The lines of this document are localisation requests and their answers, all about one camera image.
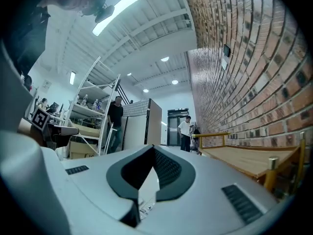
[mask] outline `jeans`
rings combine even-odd
[[[113,127],[113,129],[115,129],[116,131],[112,130],[111,138],[110,138],[110,141],[109,141],[109,144],[108,144],[108,152],[107,152],[107,154],[114,153],[116,151],[117,147],[119,146],[119,144],[122,141],[122,127],[121,126]],[[110,132],[110,127],[108,126],[106,140],[108,139],[109,132]]]
[[[180,149],[190,152],[190,137],[184,134],[182,134],[181,136],[182,137],[180,139]]]

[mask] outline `yellow railing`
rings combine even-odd
[[[203,149],[203,147],[202,147],[202,138],[223,136],[223,144],[222,144],[222,146],[225,146],[225,136],[229,135],[229,134],[230,134],[229,132],[217,132],[217,133],[207,133],[207,134],[192,134],[192,137],[193,138],[200,138],[199,147],[200,147],[200,149]]]

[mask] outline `person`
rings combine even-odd
[[[180,135],[180,149],[190,152],[190,116],[181,122],[178,126],[178,133]]]
[[[122,97],[117,96],[115,98],[115,103],[111,104],[108,112],[108,128],[107,128],[107,139],[110,132],[110,128],[113,124],[112,135],[109,141],[109,148],[107,154],[114,153],[122,141],[122,116],[123,116],[123,107],[121,105]]]
[[[48,103],[48,100],[46,98],[43,98],[41,102],[37,105],[37,107],[45,111],[47,103]]]

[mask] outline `ceiling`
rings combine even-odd
[[[116,4],[120,0],[107,0]],[[78,86],[98,56],[122,80],[148,94],[163,94],[175,88],[190,89],[185,52],[197,48],[196,34],[186,0],[138,0],[96,37],[94,16],[49,6],[46,50],[41,66],[56,71],[64,81],[76,72]],[[161,58],[169,56],[167,62]],[[105,84],[112,73],[96,66],[99,74],[92,81]],[[172,80],[179,81],[173,85]]]

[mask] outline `man in white shirt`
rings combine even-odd
[[[180,135],[180,149],[190,152],[190,116],[186,117],[184,122],[181,122],[178,126],[178,133]]]

